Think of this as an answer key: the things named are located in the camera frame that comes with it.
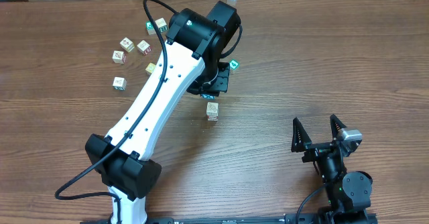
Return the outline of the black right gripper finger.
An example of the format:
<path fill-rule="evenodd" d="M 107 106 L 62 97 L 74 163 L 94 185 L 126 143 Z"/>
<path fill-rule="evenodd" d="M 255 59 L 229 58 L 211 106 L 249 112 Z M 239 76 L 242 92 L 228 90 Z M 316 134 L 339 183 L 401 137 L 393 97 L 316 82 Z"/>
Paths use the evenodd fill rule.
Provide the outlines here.
<path fill-rule="evenodd" d="M 331 128 L 333 139 L 337 139 L 337 135 L 339 134 L 339 131 L 346 127 L 347 126 L 344 123 L 342 123 L 335 114 L 332 114 L 330 116 L 330 128 Z"/>
<path fill-rule="evenodd" d="M 305 131 L 300 120 L 295 117 L 293 119 L 293 136 L 292 136 L 292 152 L 304 152 L 307 150 L 308 146 L 312 144 L 312 141 Z"/>

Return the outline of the wooden picture block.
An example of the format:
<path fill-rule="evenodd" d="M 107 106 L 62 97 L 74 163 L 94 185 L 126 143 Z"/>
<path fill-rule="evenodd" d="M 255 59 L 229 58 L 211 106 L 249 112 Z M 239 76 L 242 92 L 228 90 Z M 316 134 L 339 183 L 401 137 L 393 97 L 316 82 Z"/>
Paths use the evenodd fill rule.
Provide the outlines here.
<path fill-rule="evenodd" d="M 206 114 L 208 116 L 218 116 L 219 115 L 219 104 L 214 102 L 208 102 L 206 107 Z"/>

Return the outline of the red edged wooden block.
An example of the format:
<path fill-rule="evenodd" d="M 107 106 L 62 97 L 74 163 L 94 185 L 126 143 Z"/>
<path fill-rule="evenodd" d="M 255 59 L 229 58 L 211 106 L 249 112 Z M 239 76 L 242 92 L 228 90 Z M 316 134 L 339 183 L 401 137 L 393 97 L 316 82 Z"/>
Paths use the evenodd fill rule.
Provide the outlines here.
<path fill-rule="evenodd" d="M 209 121 L 218 121 L 218 120 L 219 120 L 219 117 L 218 117 L 218 116 L 215 116 L 215 115 L 208 115 L 208 116 L 207 116 L 207 119 L 208 119 Z"/>

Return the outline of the blue edged letter block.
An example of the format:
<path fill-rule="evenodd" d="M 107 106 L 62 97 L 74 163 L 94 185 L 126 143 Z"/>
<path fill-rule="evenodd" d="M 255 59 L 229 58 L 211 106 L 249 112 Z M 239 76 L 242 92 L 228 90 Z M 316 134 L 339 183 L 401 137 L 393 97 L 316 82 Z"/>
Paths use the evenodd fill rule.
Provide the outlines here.
<path fill-rule="evenodd" d="M 212 100 L 214 100 L 214 99 L 215 99 L 215 96 L 212 96 L 212 95 L 205 95 L 205 94 L 201 94 L 201 97 L 202 97 L 203 99 L 212 99 Z"/>

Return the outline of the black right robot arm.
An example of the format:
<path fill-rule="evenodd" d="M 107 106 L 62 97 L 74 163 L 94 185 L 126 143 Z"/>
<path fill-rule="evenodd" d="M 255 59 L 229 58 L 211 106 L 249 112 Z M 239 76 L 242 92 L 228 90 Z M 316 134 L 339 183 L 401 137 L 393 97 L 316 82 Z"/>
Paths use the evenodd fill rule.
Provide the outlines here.
<path fill-rule="evenodd" d="M 371 206 L 372 177 L 366 172 L 348 172 L 344 159 L 361 145 L 362 133 L 330 116 L 332 141 L 314 144 L 298 118 L 293 119 L 292 152 L 302 152 L 303 163 L 311 162 L 321 175 L 332 211 L 357 213 Z"/>

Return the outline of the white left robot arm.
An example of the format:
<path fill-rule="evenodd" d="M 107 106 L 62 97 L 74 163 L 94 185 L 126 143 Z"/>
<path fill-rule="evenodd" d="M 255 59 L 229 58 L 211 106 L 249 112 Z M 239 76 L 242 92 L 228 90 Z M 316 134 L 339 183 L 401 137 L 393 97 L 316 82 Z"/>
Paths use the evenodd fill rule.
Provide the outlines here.
<path fill-rule="evenodd" d="M 162 167 L 151 160 L 166 121 L 185 92 L 226 92 L 225 47 L 243 28 L 237 10 L 218 1 L 207 16 L 174 12 L 154 72 L 120 121 L 106 135 L 92 134 L 85 150 L 107 185 L 113 212 L 107 223 L 146 223 L 145 198 Z"/>

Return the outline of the green number 4 block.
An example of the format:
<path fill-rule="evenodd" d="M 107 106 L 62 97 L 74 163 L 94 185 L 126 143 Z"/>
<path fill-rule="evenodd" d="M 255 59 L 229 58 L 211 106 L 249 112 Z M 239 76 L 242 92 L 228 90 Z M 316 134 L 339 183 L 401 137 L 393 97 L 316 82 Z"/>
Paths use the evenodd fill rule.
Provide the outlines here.
<path fill-rule="evenodd" d="M 236 61 L 236 60 L 232 59 L 232 60 L 229 62 L 229 66 L 230 66 L 230 73 L 231 73 L 231 74 L 234 74 L 234 73 L 237 71 L 237 69 L 239 68 L 240 64 L 239 64 L 239 62 L 238 62 L 238 61 Z"/>

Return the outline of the yellow letter G block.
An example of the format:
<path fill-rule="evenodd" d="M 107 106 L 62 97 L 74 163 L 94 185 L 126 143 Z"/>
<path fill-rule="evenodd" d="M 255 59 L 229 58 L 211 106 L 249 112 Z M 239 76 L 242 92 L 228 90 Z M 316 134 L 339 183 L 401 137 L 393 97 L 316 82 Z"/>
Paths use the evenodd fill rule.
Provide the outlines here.
<path fill-rule="evenodd" d="M 156 65 L 150 62 L 145 68 L 145 71 L 147 72 L 148 75 L 152 75 L 155 69 L 156 69 Z"/>

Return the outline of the teal number block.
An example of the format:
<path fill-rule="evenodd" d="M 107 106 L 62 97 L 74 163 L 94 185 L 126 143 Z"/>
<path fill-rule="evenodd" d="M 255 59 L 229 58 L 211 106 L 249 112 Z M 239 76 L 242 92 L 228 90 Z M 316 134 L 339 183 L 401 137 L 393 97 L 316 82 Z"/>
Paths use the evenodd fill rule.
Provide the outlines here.
<path fill-rule="evenodd" d="M 158 31 L 160 33 L 168 31 L 168 24 L 166 23 L 164 18 L 159 18 L 159 19 L 155 20 L 155 24 L 156 24 Z"/>

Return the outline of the red letter U block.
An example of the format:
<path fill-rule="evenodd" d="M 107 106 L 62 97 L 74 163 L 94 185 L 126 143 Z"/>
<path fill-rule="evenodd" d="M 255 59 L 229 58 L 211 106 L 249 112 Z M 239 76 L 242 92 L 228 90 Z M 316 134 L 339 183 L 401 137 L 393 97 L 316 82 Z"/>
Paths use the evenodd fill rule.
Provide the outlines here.
<path fill-rule="evenodd" d="M 142 40 L 137 45 L 137 49 L 144 55 L 148 55 L 151 52 L 151 46 L 145 41 Z"/>

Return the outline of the green letter block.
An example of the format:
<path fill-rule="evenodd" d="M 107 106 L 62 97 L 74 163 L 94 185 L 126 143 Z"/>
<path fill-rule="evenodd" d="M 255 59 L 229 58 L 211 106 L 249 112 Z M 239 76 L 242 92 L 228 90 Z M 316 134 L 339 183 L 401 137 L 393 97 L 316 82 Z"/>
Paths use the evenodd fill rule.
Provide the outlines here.
<path fill-rule="evenodd" d="M 145 23 L 145 26 L 146 26 L 147 33 L 148 33 L 149 35 L 154 35 L 154 34 L 156 34 L 156 31 L 155 31 L 155 29 L 154 29 L 154 27 L 153 27 L 153 25 L 151 24 L 151 22 L 150 22 L 150 21 L 147 21 L 147 22 Z"/>

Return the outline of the teal edged picture block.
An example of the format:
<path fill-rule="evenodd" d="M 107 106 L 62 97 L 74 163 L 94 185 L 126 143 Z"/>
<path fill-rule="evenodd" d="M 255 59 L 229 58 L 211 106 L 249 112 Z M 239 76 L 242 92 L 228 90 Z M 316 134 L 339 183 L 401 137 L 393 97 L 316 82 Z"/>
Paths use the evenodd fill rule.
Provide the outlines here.
<path fill-rule="evenodd" d="M 116 76 L 113 80 L 112 86 L 115 90 L 124 91 L 127 86 L 127 81 L 123 77 Z"/>

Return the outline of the yellow edged picture block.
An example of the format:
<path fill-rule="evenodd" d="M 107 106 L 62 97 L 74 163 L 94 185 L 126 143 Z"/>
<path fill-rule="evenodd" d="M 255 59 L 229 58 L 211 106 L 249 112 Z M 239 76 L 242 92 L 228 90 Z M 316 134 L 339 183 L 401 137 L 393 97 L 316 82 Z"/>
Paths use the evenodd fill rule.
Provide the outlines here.
<path fill-rule="evenodd" d="M 120 42 L 120 46 L 126 52 L 131 52 L 135 48 L 134 43 L 129 38 L 123 38 Z"/>

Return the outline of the red edged picture block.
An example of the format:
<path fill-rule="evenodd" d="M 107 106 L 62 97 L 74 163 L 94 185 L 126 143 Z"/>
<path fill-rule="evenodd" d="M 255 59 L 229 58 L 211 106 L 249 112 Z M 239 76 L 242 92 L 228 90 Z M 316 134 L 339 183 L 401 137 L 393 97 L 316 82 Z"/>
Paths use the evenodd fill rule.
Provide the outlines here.
<path fill-rule="evenodd" d="M 112 55 L 112 60 L 117 64 L 124 64 L 126 62 L 126 55 L 123 51 L 115 50 Z"/>

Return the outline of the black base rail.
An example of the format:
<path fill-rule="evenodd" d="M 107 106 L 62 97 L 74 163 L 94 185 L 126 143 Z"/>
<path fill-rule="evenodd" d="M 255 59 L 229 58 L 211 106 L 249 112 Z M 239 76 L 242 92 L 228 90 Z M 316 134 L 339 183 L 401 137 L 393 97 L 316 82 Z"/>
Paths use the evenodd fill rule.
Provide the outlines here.
<path fill-rule="evenodd" d="M 334 217 L 331 223 L 378 223 L 376 214 L 368 214 L 368 220 L 364 221 L 363 217 L 352 216 L 354 219 L 346 219 L 337 215 Z M 99 221 L 83 221 L 81 224 L 107 224 L 111 223 L 108 219 Z M 171 217 L 166 218 L 149 218 L 145 223 L 149 224 L 295 224 L 296 214 L 286 214 L 282 217 L 249 217 L 249 218 L 226 218 L 226 219 L 173 219 Z M 327 220 L 318 218 L 316 213 L 312 214 L 300 214 L 299 224 L 317 224 L 317 223 L 329 223 Z"/>

